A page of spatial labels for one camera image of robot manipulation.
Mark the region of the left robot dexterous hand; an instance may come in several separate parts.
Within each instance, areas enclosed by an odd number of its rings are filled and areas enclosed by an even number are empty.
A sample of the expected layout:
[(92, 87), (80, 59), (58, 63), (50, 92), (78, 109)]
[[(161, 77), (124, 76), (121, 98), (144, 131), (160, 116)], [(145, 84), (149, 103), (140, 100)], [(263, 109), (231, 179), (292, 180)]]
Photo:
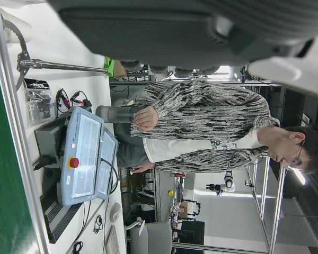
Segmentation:
[(92, 52), (125, 67), (218, 66), (318, 96), (318, 1), (49, 1)]

